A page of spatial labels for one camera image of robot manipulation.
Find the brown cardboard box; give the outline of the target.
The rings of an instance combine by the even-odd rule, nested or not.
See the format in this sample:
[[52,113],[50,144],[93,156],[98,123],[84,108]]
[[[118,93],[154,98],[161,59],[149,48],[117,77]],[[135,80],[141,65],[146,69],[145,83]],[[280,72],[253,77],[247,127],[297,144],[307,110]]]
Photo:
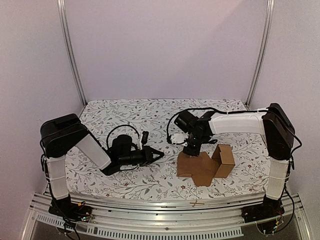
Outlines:
[[177,176],[191,178],[196,187],[209,187],[214,178],[227,178],[235,167],[232,148],[219,144],[212,156],[201,152],[190,156],[180,152],[177,157]]

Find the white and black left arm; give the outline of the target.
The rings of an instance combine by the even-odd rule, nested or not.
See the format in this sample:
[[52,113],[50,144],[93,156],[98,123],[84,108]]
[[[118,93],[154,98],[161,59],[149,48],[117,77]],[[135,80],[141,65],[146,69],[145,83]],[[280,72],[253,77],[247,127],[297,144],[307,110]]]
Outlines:
[[49,213],[75,222],[87,222],[92,208],[82,201],[73,203],[67,185],[66,157],[80,152],[105,176],[144,167],[164,157],[162,151],[147,145],[147,131],[138,143],[126,134],[118,135],[111,145],[103,146],[76,114],[46,121],[40,128],[41,167],[51,195]]

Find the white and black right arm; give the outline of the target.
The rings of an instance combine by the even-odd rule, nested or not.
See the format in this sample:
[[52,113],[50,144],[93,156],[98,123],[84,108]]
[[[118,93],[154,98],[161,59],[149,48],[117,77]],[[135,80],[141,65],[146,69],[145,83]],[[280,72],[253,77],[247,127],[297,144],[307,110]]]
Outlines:
[[256,110],[221,111],[205,107],[205,113],[197,117],[186,109],[178,114],[174,123],[187,134],[183,152],[197,156],[201,146],[214,135],[260,135],[270,160],[267,188],[262,203],[243,207],[241,215],[245,223],[262,221],[284,214],[282,196],[288,193],[287,181],[294,169],[293,152],[299,141],[295,128],[277,103]]

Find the floral patterned table mat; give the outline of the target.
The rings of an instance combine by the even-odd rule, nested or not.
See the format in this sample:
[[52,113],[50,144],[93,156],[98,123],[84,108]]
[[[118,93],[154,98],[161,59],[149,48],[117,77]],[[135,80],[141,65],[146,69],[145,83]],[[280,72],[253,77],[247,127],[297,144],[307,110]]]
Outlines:
[[217,135],[219,144],[230,145],[235,166],[227,178],[214,178],[209,187],[197,187],[190,177],[177,176],[180,145],[167,143],[167,134],[179,133],[172,116],[191,109],[196,116],[204,108],[223,112],[242,111],[245,106],[234,99],[118,99],[93,100],[83,110],[80,120],[103,147],[118,135],[138,140],[148,131],[148,145],[164,152],[164,157],[148,166],[125,166],[123,171],[104,175],[77,148],[65,158],[66,185],[70,193],[96,198],[121,198],[146,201],[177,201],[228,198],[264,194],[268,186],[270,160],[258,134],[226,133]]

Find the aluminium front rail base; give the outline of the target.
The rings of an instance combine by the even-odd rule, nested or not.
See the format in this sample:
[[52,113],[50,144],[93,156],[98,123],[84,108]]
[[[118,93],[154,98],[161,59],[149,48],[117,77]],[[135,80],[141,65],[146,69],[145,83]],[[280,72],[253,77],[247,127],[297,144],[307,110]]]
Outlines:
[[51,198],[35,193],[22,229],[22,240],[313,240],[297,194],[282,197],[285,212],[279,229],[259,232],[257,222],[245,222],[242,208],[259,204],[261,193],[220,199],[147,201],[86,197],[92,207],[89,222],[64,233],[61,217],[49,213]]

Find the right aluminium frame post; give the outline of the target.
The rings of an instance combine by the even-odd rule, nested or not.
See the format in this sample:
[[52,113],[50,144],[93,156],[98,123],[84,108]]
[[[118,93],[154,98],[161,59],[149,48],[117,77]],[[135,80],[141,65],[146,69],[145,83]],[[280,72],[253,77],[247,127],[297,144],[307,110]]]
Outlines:
[[258,57],[255,64],[252,80],[249,86],[248,94],[245,100],[245,105],[248,109],[250,108],[253,102],[253,98],[257,89],[261,70],[263,67],[267,46],[268,46],[268,40],[270,36],[270,31],[272,27],[274,8],[275,8],[275,1],[268,0],[266,5],[265,21],[264,21],[264,26],[262,31],[262,39],[259,47]]

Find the aluminium frame post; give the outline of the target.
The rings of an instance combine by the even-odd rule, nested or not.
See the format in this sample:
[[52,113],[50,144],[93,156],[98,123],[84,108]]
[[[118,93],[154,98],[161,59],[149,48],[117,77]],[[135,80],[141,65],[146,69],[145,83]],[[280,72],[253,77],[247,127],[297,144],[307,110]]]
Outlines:
[[57,10],[59,14],[60,25],[62,29],[62,35],[64,39],[64,44],[65,44],[66,53],[67,53],[68,61],[70,64],[70,69],[73,76],[74,84],[75,84],[80,102],[85,107],[88,104],[88,101],[85,96],[84,87],[81,82],[81,77],[80,77],[80,73],[78,70],[78,66],[77,66],[77,62],[76,62],[76,58],[73,50],[72,39],[71,39],[69,24],[68,24],[66,4],[64,0],[57,0],[56,2],[57,2]]
[[253,98],[257,89],[261,70],[263,67],[267,46],[268,46],[268,40],[270,36],[270,31],[272,27],[274,8],[275,8],[275,1],[268,0],[266,5],[265,21],[264,21],[264,26],[262,31],[262,39],[259,47],[258,57],[255,64],[252,80],[249,86],[248,94],[245,100],[245,105],[248,109],[250,108],[253,102]]

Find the left aluminium frame post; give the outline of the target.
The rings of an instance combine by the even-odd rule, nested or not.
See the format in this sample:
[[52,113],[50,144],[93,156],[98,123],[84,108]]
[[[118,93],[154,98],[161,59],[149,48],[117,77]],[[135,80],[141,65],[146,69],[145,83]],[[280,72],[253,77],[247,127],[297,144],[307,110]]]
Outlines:
[[64,39],[64,44],[65,44],[66,53],[67,53],[68,61],[70,64],[70,69],[73,76],[74,84],[75,84],[80,102],[85,107],[88,104],[88,101],[85,96],[84,87],[81,82],[81,77],[80,77],[80,73],[78,70],[78,66],[77,66],[77,62],[76,62],[76,58],[73,50],[72,39],[71,39],[69,24],[68,24],[66,4],[64,0],[57,0],[56,2],[57,2],[57,10],[59,14],[60,25],[62,29],[62,35]]

